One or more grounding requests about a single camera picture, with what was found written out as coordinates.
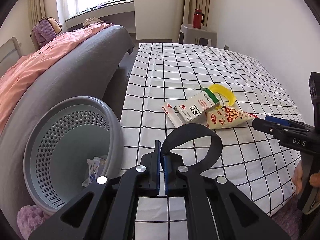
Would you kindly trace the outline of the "white red sachet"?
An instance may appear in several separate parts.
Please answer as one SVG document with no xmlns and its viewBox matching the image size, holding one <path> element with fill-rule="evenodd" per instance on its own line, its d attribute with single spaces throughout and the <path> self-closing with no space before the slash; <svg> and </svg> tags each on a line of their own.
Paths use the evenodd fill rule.
<svg viewBox="0 0 320 240">
<path fill-rule="evenodd" d="M 166 116 L 169 118 L 169 120 L 172 122 L 175 128 L 178 128 L 185 124 L 184 121 L 182 121 L 182 119 L 180 118 L 180 116 L 172 108 L 172 106 L 166 101 L 163 102 L 162 110 L 166 114 Z"/>
</svg>

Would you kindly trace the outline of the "red white snack packet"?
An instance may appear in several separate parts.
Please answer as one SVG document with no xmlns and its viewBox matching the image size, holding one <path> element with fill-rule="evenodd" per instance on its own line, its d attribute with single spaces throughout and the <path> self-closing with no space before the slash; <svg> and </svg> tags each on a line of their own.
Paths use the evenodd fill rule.
<svg viewBox="0 0 320 240">
<path fill-rule="evenodd" d="M 206 127 L 211 130 L 234 128 L 257 118 L 235 107 L 223 106 L 221 109 L 206 111 Z"/>
</svg>

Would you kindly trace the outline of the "lavender cardboard box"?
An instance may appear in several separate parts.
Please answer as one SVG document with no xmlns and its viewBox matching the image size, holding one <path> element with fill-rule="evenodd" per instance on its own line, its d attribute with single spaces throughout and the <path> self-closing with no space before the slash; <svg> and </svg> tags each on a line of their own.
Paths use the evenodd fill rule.
<svg viewBox="0 0 320 240">
<path fill-rule="evenodd" d="M 90 183 L 95 181 L 99 176 L 103 174 L 103 170 L 106 162 L 106 155 L 102 157 L 94 157 L 93 159 L 87 159 L 88 172 L 86 179 L 82 182 L 83 187 L 87 187 Z"/>
</svg>

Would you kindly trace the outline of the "green white medicine box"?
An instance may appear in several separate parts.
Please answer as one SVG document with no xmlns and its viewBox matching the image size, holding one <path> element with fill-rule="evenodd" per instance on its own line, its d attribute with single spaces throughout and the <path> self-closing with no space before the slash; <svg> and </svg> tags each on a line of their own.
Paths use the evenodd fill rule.
<svg viewBox="0 0 320 240">
<path fill-rule="evenodd" d="M 197 120 L 205 111 L 218 107 L 220 102 L 209 88 L 201 88 L 201 92 L 176 105 L 185 123 Z"/>
</svg>

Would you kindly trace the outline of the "yellow plastic lid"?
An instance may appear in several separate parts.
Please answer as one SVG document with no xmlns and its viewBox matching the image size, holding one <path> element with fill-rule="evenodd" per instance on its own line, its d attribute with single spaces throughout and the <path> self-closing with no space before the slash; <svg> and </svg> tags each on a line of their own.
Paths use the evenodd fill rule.
<svg viewBox="0 0 320 240">
<path fill-rule="evenodd" d="M 215 109 L 221 109 L 222 106 L 220 105 L 220 102 L 218 100 L 218 98 L 216 97 L 216 94 L 219 94 L 221 96 L 223 96 L 224 98 L 226 98 L 228 100 L 228 103 L 226 106 L 232 107 L 235 104 L 236 101 L 236 97 L 233 94 L 232 91 L 230 91 L 228 88 L 219 85 L 219 84 L 213 84 L 210 85 L 209 88 L 210 92 L 212 93 L 212 95 L 214 96 L 214 102 L 216 104 Z"/>
</svg>

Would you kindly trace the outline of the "grey perforated trash basket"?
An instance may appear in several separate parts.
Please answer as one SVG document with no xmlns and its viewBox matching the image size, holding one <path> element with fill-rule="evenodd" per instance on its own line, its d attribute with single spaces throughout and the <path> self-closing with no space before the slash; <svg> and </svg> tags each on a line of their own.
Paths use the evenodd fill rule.
<svg viewBox="0 0 320 240">
<path fill-rule="evenodd" d="M 33 129 L 23 173 L 34 203 L 53 215 L 85 187 L 86 160 L 106 155 L 102 176 L 120 173 L 124 141 L 120 122 L 100 99 L 76 96 L 51 108 Z"/>
</svg>

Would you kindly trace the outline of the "grey bed mattress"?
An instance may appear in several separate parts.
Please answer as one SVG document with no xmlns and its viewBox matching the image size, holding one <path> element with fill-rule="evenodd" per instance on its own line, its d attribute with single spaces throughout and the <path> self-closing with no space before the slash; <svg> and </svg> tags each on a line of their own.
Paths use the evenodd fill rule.
<svg viewBox="0 0 320 240">
<path fill-rule="evenodd" d="M 1 134 L 1 211 L 19 233 L 17 213 L 33 203 L 23 177 L 28 138 L 53 106 L 75 96 L 102 99 L 125 53 L 134 48 L 121 25 L 106 28 L 79 44 L 38 77 L 16 104 Z"/>
</svg>

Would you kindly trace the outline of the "grey plastic stool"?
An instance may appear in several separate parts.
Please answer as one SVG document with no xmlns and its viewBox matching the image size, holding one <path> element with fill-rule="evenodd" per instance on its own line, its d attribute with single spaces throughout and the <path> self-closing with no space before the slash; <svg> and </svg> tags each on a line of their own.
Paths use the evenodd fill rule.
<svg viewBox="0 0 320 240">
<path fill-rule="evenodd" d="M 217 33 L 206 27 L 201 29 L 193 28 L 191 24 L 181 24 L 178 43 L 195 44 L 199 38 L 199 44 L 203 46 L 217 46 Z"/>
</svg>

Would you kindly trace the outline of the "red water bottle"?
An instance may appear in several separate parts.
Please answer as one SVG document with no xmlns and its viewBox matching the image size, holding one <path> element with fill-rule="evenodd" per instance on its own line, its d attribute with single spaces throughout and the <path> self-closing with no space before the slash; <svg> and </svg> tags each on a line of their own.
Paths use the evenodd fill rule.
<svg viewBox="0 0 320 240">
<path fill-rule="evenodd" d="M 202 9 L 195 9 L 193 15 L 193 28 L 201 29 L 204 23 L 204 15 Z"/>
</svg>

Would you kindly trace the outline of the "beige cloth on sill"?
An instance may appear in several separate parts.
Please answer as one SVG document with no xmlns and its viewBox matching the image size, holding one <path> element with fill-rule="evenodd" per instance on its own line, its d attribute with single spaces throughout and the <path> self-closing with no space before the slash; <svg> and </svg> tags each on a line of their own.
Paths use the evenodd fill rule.
<svg viewBox="0 0 320 240">
<path fill-rule="evenodd" d="M 93 25 L 93 24 L 98 24 L 98 23 L 101 23 L 102 20 L 97 18 L 97 17 L 91 17 L 91 18 L 88 18 L 88 19 L 85 19 L 84 22 L 83 22 L 83 27 L 84 28 L 87 28 L 89 27 L 90 25 Z"/>
</svg>

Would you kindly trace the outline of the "pink duvet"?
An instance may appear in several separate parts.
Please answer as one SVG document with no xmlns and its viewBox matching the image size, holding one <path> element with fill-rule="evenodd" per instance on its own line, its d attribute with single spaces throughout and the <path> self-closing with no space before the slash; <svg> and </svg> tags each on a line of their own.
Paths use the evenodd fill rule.
<svg viewBox="0 0 320 240">
<path fill-rule="evenodd" d="M 112 26 L 112 23 L 99 23 L 63 33 L 10 67 L 1 77 L 1 131 L 23 94 L 40 75 L 77 45 Z"/>
</svg>

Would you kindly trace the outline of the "purple knitted bag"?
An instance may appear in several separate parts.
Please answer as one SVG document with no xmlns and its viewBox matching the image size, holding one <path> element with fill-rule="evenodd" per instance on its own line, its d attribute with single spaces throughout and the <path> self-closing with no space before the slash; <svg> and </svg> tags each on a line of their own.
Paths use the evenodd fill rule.
<svg viewBox="0 0 320 240">
<path fill-rule="evenodd" d="M 57 34 L 47 18 L 42 18 L 30 33 L 31 41 L 36 50 L 57 37 Z"/>
</svg>

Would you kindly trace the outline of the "grey headboard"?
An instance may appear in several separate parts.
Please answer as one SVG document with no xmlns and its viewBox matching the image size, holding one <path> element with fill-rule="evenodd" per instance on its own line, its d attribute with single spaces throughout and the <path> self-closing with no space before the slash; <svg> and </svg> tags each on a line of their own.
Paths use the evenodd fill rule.
<svg viewBox="0 0 320 240">
<path fill-rule="evenodd" d="M 22 57 L 16 37 L 10 38 L 0 49 L 0 77 Z"/>
</svg>

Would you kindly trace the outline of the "beige left curtain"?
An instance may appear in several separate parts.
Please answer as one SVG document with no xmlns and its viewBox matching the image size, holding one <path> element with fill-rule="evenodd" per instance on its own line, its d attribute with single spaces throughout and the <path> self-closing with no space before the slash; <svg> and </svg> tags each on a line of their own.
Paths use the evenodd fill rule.
<svg viewBox="0 0 320 240">
<path fill-rule="evenodd" d="M 28 0 L 28 18 L 31 29 L 42 18 L 46 18 L 46 10 L 44 6 L 44 0 Z"/>
</svg>

